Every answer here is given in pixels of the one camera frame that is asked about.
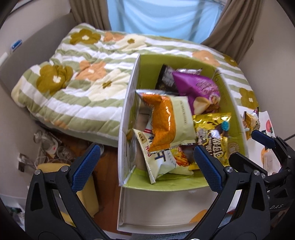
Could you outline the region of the purple potato chips bag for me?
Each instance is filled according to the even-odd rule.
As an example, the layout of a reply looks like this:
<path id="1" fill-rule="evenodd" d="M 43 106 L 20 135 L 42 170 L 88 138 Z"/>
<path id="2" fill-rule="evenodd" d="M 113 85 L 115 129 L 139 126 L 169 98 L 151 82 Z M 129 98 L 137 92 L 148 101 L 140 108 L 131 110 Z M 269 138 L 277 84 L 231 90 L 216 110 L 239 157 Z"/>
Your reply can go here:
<path id="1" fill-rule="evenodd" d="M 220 91 L 213 80 L 205 76 L 174 71 L 172 73 L 178 93 L 188 97 L 193 115 L 216 112 L 220 108 Z"/>

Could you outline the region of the red brown snack packet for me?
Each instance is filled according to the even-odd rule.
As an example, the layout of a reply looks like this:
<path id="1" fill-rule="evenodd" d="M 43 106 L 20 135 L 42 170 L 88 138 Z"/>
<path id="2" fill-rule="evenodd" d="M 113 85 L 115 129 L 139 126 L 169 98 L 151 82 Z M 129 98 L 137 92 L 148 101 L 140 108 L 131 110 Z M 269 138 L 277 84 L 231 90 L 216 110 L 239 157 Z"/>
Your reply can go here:
<path id="1" fill-rule="evenodd" d="M 258 110 L 254 110 L 251 114 L 245 111 L 242 117 L 242 121 L 244 124 L 246 139 L 249 140 L 251 138 L 251 133 L 255 130 L 259 130 L 261 127 L 261 123 L 258 117 Z"/>

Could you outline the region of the gold yellow snack bag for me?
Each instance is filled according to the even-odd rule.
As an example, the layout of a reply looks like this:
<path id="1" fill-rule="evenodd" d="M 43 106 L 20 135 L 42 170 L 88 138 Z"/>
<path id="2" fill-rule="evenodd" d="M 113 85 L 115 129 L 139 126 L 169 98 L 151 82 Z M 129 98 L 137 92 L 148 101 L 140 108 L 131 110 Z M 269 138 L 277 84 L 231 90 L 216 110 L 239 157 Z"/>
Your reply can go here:
<path id="1" fill-rule="evenodd" d="M 222 165 L 228 163 L 228 131 L 232 114 L 211 113 L 192 116 L 197 144 L 203 145 L 210 155 L 217 158 Z"/>

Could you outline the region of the green cardboard snack box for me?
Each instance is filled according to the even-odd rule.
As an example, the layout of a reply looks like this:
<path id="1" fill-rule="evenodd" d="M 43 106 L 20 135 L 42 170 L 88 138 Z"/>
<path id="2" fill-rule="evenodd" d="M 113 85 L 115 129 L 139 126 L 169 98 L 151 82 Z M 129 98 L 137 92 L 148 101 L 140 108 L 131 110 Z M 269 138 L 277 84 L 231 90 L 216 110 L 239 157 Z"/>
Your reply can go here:
<path id="1" fill-rule="evenodd" d="M 166 174 L 151 184 L 143 154 L 133 130 L 143 130 L 149 110 L 141 104 L 137 89 L 155 88 L 163 64 L 173 68 L 201 69 L 212 78 L 221 92 L 222 112 L 230 112 L 232 152 L 248 155 L 247 140 L 242 126 L 239 94 L 235 90 L 244 75 L 239 69 L 229 71 L 180 56 L 147 54 L 137 57 L 122 110 L 119 128 L 118 175 L 121 195 L 117 228 L 138 234 L 170 234 L 191 230 L 216 198 L 200 171 L 192 176 Z"/>

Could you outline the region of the white blue lettered snack bag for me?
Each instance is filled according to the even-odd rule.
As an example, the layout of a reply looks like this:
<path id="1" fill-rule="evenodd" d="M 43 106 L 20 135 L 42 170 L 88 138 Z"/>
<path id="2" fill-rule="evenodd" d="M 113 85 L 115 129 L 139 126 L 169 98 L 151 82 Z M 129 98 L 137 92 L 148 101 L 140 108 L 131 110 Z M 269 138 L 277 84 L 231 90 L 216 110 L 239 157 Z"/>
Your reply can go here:
<path id="1" fill-rule="evenodd" d="M 145 159 L 150 183 L 154 184 L 156 180 L 176 168 L 176 160 L 170 150 L 151 153 L 150 145 L 154 139 L 152 134 L 152 117 L 149 118 L 143 131 L 133 130 Z"/>

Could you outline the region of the orange and cream snack bag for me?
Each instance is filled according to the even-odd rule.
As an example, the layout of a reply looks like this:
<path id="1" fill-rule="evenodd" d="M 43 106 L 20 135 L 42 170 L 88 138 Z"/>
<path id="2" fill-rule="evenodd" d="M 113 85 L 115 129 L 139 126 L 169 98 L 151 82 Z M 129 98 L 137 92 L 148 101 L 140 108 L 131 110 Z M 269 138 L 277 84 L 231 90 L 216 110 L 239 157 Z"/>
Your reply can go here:
<path id="1" fill-rule="evenodd" d="M 169 95 L 160 90 L 136 90 L 136 93 L 152 110 L 151 153 L 196 143 L 188 97 Z"/>

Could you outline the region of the right brown curtain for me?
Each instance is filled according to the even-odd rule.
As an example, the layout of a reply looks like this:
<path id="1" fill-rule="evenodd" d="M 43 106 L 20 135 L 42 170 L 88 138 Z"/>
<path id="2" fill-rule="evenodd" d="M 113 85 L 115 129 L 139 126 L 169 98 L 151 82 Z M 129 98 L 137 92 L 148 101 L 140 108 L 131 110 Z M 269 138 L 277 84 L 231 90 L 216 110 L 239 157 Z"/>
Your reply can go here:
<path id="1" fill-rule="evenodd" d="M 264 1 L 227 1 L 213 31 L 202 45 L 240 63 L 254 42 Z"/>

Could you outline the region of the brown curtain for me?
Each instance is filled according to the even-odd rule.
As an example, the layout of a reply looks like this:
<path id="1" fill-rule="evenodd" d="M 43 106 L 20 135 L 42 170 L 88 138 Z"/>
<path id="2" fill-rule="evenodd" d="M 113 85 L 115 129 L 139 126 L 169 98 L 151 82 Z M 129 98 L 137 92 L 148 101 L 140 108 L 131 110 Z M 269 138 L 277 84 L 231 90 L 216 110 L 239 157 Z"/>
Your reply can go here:
<path id="1" fill-rule="evenodd" d="M 77 23 L 88 23 L 99 30 L 111 30 L 106 0 L 70 0 Z"/>
<path id="2" fill-rule="evenodd" d="M 202 45 L 240 63 L 254 42 L 264 1 L 227 1 L 213 31 Z"/>

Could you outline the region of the dark brown snack packet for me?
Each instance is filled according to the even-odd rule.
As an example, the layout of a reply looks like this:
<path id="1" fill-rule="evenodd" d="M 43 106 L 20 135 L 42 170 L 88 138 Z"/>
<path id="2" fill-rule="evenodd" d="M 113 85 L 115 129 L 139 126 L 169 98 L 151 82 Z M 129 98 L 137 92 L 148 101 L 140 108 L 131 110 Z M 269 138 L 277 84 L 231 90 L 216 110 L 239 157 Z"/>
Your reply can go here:
<path id="1" fill-rule="evenodd" d="M 202 68 L 200 69 L 188 69 L 188 68 L 178 68 L 174 69 L 170 66 L 167 66 L 165 64 L 162 65 L 161 70 L 159 72 L 159 76 L 157 79 L 157 83 L 155 85 L 156 90 L 164 90 L 167 92 L 176 92 L 178 93 L 178 90 L 176 88 L 173 72 L 180 72 L 180 73 L 189 73 L 193 75 L 200 75 L 202 72 Z"/>

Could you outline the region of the floral striped quilt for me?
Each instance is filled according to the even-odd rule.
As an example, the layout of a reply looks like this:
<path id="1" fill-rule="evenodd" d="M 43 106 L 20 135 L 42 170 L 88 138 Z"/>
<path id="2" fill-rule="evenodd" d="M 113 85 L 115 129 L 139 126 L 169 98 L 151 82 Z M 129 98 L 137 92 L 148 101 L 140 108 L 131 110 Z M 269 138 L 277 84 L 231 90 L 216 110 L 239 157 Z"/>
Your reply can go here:
<path id="1" fill-rule="evenodd" d="M 204 76 L 219 70 L 237 106 L 258 106 L 229 56 L 186 40 L 99 30 L 87 23 L 74 27 L 48 61 L 31 64 L 11 97 L 49 128 L 116 147 L 127 87 L 140 54 L 178 68 L 195 64 Z"/>

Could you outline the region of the light blue window cloth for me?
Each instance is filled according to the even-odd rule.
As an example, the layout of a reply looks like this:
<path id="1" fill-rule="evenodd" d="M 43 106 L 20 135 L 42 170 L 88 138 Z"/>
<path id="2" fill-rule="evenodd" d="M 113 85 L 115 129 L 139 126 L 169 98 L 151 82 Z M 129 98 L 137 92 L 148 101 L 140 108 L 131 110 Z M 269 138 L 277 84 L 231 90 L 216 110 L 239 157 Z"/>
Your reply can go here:
<path id="1" fill-rule="evenodd" d="M 218 22 L 225 1 L 110 0 L 112 30 L 159 35 L 200 44 Z"/>

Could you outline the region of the grey bed headboard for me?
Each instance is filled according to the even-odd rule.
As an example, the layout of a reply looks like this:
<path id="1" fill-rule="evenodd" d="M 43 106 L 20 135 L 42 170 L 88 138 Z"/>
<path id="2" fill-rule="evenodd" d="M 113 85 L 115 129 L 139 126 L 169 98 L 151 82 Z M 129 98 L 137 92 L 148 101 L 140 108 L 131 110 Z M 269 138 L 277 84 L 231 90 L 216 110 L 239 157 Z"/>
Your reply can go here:
<path id="1" fill-rule="evenodd" d="M 1 87 L 4 91 L 10 94 L 27 69 L 49 60 L 63 38 L 76 25 L 73 14 L 68 13 L 24 41 L 1 65 Z"/>

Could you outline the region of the left brown curtain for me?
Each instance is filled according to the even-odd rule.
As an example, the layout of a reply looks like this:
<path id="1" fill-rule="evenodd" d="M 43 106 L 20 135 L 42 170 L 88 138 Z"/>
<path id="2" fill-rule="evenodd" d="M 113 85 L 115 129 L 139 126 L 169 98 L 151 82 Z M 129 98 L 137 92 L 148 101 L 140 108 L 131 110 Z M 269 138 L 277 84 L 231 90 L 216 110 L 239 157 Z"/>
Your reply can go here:
<path id="1" fill-rule="evenodd" d="M 77 23 L 88 23 L 99 30 L 111 30 L 106 0 L 70 0 Z"/>

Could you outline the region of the small blue wall device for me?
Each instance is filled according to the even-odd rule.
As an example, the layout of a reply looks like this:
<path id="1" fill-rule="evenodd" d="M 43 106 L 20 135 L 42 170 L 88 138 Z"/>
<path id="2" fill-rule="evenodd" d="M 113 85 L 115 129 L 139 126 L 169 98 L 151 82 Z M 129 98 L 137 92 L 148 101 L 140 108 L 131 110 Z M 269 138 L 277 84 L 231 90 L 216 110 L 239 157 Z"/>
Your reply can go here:
<path id="1" fill-rule="evenodd" d="M 14 52 L 19 46 L 22 45 L 22 40 L 16 40 L 11 44 L 10 52 Z"/>

